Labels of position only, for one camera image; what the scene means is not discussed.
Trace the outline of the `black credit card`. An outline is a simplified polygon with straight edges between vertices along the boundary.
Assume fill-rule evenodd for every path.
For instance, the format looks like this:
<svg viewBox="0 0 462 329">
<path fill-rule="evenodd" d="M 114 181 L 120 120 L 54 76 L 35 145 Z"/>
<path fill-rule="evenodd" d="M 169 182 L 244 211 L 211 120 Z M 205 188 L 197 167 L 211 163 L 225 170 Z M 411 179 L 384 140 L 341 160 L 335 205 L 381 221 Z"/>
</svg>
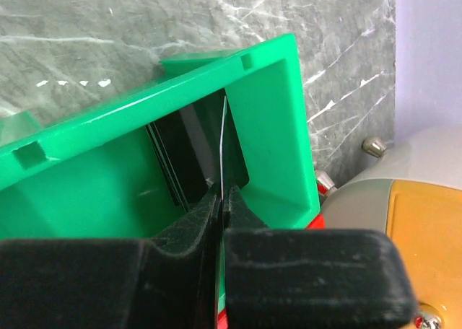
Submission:
<svg viewBox="0 0 462 329">
<path fill-rule="evenodd" d="M 220 191 L 221 191 L 221 201 L 225 202 L 225 172 L 224 172 L 224 158 L 225 158 L 225 126 L 226 126 L 226 116 L 227 116 L 227 95 L 223 98 L 222 105 L 222 118 L 221 118 L 221 128 L 219 135 L 219 174 L 220 174 Z"/>
</svg>

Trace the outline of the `black card in bin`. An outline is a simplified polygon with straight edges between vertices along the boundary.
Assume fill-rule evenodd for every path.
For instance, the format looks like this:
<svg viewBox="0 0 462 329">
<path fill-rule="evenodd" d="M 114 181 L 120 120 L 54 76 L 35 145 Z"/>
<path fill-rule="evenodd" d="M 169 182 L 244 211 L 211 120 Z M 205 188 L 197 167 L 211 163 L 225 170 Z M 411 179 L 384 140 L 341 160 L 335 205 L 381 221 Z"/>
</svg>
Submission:
<svg viewBox="0 0 462 329">
<path fill-rule="evenodd" d="M 190 211 L 220 184 L 219 135 L 224 89 L 211 93 L 147 126 L 173 203 Z M 225 185 L 247 185 L 245 165 L 230 104 L 225 126 Z"/>
</svg>

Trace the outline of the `white round drawer cabinet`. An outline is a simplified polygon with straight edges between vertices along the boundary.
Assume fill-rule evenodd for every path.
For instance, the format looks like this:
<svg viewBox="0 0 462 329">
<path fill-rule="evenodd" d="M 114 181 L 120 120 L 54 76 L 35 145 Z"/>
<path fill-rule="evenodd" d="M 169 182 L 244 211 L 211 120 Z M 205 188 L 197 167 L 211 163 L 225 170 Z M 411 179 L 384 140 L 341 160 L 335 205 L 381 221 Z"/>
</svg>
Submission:
<svg viewBox="0 0 462 329">
<path fill-rule="evenodd" d="M 342 186 L 315 171 L 328 228 L 386 233 L 419 308 L 411 328 L 461 326 L 461 126 L 436 126 L 395 146 L 366 138 L 376 162 Z"/>
</svg>

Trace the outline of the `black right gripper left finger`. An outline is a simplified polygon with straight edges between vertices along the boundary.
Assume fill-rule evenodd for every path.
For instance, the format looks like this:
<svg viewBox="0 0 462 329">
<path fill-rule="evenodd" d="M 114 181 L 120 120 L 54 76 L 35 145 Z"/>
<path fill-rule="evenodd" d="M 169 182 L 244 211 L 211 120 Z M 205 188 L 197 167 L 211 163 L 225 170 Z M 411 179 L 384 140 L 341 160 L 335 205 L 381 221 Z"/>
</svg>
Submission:
<svg viewBox="0 0 462 329">
<path fill-rule="evenodd" d="M 215 328 L 221 198 L 152 238 L 1 241 L 3 328 Z"/>
</svg>

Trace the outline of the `red bin middle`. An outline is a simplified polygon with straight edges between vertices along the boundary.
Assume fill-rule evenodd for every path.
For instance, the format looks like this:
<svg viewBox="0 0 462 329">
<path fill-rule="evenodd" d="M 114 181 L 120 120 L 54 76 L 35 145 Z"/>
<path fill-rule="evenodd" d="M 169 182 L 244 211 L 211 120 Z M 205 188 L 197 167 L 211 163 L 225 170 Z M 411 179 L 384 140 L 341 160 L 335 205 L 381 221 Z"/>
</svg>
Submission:
<svg viewBox="0 0 462 329">
<path fill-rule="evenodd" d="M 306 229 L 324 229 L 325 228 L 325 221 L 321 214 L 318 214 L 309 225 L 306 226 Z M 226 308 L 223 307 L 222 310 L 219 312 L 217 317 L 217 329 L 228 329 L 228 320 L 227 320 L 227 311 Z"/>
</svg>

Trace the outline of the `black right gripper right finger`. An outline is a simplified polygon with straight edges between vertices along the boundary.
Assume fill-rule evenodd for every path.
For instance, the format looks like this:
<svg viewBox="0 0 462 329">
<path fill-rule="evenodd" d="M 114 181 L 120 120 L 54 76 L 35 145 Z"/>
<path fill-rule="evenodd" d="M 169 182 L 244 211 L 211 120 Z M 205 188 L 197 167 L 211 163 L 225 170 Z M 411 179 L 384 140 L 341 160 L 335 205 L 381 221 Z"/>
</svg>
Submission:
<svg viewBox="0 0 462 329">
<path fill-rule="evenodd" d="M 230 328 L 402 328 L 415 295 L 401 256 L 369 229 L 270 229 L 238 187 L 225 196 Z"/>
</svg>

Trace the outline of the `green bin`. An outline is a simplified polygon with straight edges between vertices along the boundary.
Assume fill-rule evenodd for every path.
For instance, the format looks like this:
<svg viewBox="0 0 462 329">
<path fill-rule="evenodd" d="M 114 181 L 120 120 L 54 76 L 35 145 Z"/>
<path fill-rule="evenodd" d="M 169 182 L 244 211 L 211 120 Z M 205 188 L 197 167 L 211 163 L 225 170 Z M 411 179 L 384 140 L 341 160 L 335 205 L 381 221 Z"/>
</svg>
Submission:
<svg viewBox="0 0 462 329">
<path fill-rule="evenodd" d="M 295 36 L 162 64 L 164 78 L 50 126 L 27 112 L 1 119 L 3 238 L 148 237 L 167 227 L 183 209 L 151 123 L 205 102 L 235 122 L 250 209 L 272 228 L 314 220 L 320 204 Z"/>
</svg>

